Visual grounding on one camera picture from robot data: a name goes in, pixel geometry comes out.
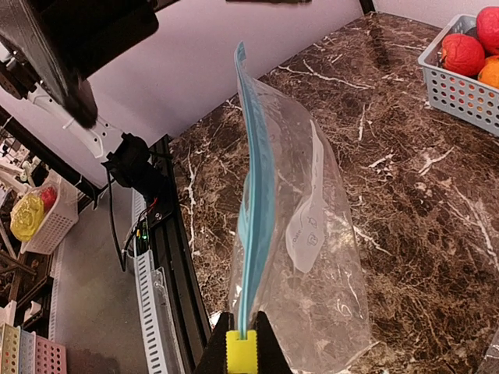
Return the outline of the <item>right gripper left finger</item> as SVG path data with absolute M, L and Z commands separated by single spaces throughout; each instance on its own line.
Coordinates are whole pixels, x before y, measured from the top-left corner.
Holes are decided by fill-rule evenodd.
M 195 374 L 226 374 L 226 333 L 234 327 L 234 316 L 223 312 L 215 325 L 211 337 L 205 347 L 201 360 L 196 366 Z

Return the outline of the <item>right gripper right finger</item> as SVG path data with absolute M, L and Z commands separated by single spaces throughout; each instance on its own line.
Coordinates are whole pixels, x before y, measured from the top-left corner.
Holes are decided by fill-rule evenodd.
M 257 332 L 259 374 L 292 374 L 267 315 L 259 311 L 253 324 Z

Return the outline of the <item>clear zip top bag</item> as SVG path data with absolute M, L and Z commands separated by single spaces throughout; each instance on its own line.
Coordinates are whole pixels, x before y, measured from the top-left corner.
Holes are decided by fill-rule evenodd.
M 232 342 L 270 321 L 292 372 L 340 373 L 370 347 L 365 282 L 338 165 L 316 119 L 234 53 L 249 170 L 233 247 Z

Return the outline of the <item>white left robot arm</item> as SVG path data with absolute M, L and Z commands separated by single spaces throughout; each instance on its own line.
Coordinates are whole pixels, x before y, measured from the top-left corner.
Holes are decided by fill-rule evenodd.
M 146 142 L 99 114 L 89 77 L 159 27 L 170 1 L 3 1 L 1 88 L 57 118 L 109 180 L 153 201 L 165 177 Z

